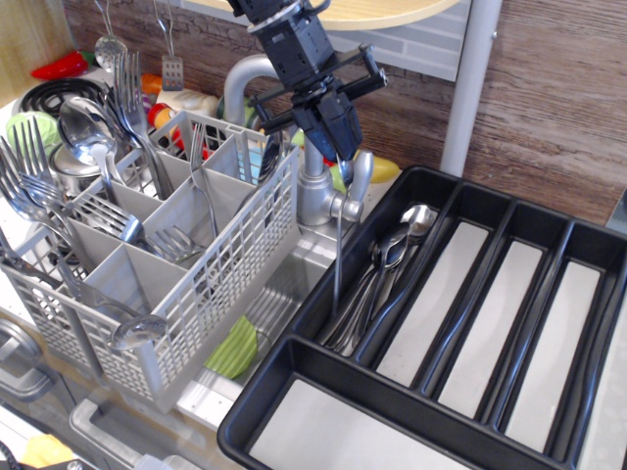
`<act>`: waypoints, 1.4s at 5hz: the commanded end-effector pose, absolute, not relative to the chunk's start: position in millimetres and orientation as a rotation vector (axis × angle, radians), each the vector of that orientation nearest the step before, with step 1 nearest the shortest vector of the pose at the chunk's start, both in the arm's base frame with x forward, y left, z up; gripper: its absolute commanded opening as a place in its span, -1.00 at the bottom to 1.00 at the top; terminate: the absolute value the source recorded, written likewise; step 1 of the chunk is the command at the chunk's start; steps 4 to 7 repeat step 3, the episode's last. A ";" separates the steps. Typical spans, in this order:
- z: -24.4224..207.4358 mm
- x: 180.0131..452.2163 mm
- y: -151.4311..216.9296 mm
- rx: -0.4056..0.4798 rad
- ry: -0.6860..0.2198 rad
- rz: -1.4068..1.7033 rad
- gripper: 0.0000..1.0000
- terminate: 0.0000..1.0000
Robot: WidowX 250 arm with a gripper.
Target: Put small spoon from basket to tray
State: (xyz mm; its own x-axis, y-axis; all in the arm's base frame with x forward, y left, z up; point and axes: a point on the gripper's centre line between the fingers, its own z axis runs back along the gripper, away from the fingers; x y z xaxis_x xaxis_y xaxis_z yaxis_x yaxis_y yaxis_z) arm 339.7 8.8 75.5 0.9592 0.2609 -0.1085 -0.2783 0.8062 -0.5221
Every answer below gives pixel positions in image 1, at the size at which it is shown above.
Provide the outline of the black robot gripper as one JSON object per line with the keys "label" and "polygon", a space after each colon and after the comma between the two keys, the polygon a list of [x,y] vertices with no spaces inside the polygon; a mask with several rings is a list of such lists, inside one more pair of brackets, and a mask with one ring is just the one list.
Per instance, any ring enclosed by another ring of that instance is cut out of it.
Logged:
{"label": "black robot gripper", "polygon": [[[260,21],[263,13],[278,13],[279,5],[249,4],[247,19]],[[248,31],[261,43],[282,86],[256,97],[253,104],[273,132],[290,124],[329,161],[351,160],[362,142],[362,129],[353,101],[386,84],[362,44],[348,52],[334,50],[317,15],[328,6],[303,4],[303,14],[276,26]]]}

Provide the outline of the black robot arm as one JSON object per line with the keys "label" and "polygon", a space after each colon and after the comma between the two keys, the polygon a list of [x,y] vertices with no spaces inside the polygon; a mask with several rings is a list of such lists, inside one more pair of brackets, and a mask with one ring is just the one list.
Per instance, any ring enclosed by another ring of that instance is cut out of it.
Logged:
{"label": "black robot arm", "polygon": [[351,160],[362,143],[354,101],[387,85],[372,46],[336,51],[318,14],[330,3],[232,1],[236,17],[249,22],[281,85],[251,104],[269,133],[294,124],[330,160]]}

